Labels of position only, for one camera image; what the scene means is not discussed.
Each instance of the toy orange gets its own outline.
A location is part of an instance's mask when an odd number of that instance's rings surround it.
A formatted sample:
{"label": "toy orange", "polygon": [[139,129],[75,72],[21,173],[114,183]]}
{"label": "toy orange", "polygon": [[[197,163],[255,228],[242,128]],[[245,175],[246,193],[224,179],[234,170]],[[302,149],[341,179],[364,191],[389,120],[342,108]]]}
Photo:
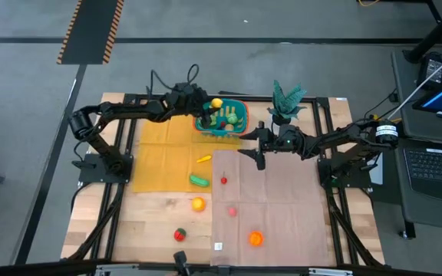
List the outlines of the toy orange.
{"label": "toy orange", "polygon": [[206,201],[203,198],[198,196],[192,199],[192,210],[201,212],[204,211],[205,208],[206,208]]}
{"label": "toy orange", "polygon": [[252,246],[260,246],[264,242],[264,236],[259,231],[250,233],[249,242]]}

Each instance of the gray floor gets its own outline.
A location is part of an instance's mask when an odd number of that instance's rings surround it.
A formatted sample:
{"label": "gray floor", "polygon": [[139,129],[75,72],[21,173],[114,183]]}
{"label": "gray floor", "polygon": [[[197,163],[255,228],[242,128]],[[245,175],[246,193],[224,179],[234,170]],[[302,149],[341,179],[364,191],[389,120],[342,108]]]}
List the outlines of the gray floor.
{"label": "gray floor", "polygon": [[[0,36],[61,37],[75,0],[0,0]],[[442,1],[437,7],[442,12]],[[426,5],[354,0],[126,1],[119,37],[420,38],[435,26]],[[77,66],[59,66],[59,44],[0,44],[0,265],[11,262],[21,226],[51,147]],[[289,44],[117,44],[111,62],[88,66],[76,107],[103,92],[142,92],[149,70],[183,81],[192,63],[211,93],[271,94],[301,82],[309,96],[347,97],[354,119],[394,89],[390,46]],[[384,103],[378,113],[390,109]],[[68,133],[30,262],[58,260],[78,170]],[[417,226],[400,239],[401,210],[377,204],[385,260],[396,268],[442,272],[442,228]]]}

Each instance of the green basket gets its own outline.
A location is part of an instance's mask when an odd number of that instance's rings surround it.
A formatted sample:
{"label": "green basket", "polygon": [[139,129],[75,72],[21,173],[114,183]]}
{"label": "green basket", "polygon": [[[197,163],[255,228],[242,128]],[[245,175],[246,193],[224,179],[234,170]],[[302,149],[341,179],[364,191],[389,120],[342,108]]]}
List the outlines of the green basket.
{"label": "green basket", "polygon": [[[210,134],[214,136],[239,136],[245,133],[246,127],[249,125],[249,108],[241,100],[221,99],[223,105],[221,109],[216,111],[213,115],[216,117],[216,125],[209,128],[203,128],[200,125],[200,120],[194,118],[194,128],[203,134]],[[204,108],[209,108],[210,103],[205,103]],[[238,122],[233,124],[233,130],[218,130],[221,127],[221,122],[228,123],[226,119],[226,111],[228,113],[235,113],[238,117]]]}

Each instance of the wooden table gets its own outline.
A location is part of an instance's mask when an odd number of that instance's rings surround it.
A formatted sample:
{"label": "wooden table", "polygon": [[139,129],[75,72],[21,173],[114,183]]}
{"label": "wooden table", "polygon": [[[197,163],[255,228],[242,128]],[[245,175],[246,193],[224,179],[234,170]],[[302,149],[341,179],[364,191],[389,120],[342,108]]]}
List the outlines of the wooden table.
{"label": "wooden table", "polygon": [[[120,103],[123,98],[123,93],[105,93],[102,97],[102,102]],[[351,122],[351,113],[347,100],[345,98],[329,98],[328,100],[334,127],[344,127],[349,124]],[[248,102],[247,105],[250,112],[249,130],[255,128],[259,120],[267,121],[270,115],[266,109],[269,106],[272,107],[271,103]],[[312,106],[305,103],[302,103],[302,106],[307,108],[301,110],[299,112],[300,119],[292,123],[298,125],[304,133],[315,136]],[[326,133],[324,110],[320,108],[319,113],[323,133]],[[129,122],[128,120],[125,123],[124,133],[128,133]],[[101,133],[102,137],[109,144],[114,143],[117,125],[118,121],[109,123]],[[132,150],[134,155],[139,144],[138,140],[142,125],[143,120],[138,120]],[[123,135],[121,149],[125,148],[126,138],[127,135]],[[242,145],[243,148],[256,148],[256,146],[256,141],[244,141]],[[339,151],[345,151],[350,146],[350,144],[347,144],[340,146],[338,149]],[[61,257],[64,258],[73,254],[96,225],[103,191],[103,183],[93,183],[83,189],[76,197]],[[359,189],[347,188],[346,193],[353,229],[364,246],[377,260],[383,263],[384,257],[369,198]],[[199,195],[203,196],[207,201],[206,210],[201,213],[193,212],[190,208],[190,200]],[[321,189],[321,198],[325,210],[324,216],[329,256],[331,256],[331,261],[335,262],[332,231],[323,189]],[[335,200],[340,204],[337,195]],[[131,185],[127,185],[117,227],[113,260],[173,262],[173,253],[184,250],[189,263],[209,264],[212,244],[210,241],[212,225],[210,201],[210,194],[188,192],[133,193]],[[183,242],[177,242],[173,239],[173,232],[179,227],[188,229],[187,234],[189,238]],[[107,236],[108,227],[102,235],[99,257],[104,256]],[[345,233],[341,229],[340,237],[344,260],[346,263],[350,263]]]}

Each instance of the potted plant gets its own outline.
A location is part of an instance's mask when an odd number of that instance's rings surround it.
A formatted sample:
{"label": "potted plant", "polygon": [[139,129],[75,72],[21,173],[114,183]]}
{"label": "potted plant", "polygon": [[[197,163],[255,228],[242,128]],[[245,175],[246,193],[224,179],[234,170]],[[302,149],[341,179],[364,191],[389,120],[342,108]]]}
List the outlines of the potted plant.
{"label": "potted plant", "polygon": [[278,126],[291,123],[291,118],[298,118],[298,112],[304,107],[299,107],[298,104],[305,96],[306,90],[301,89],[301,84],[298,84],[287,95],[284,95],[282,88],[277,80],[274,80],[274,94],[272,96],[272,104],[274,108],[268,108],[272,114],[272,122]]}

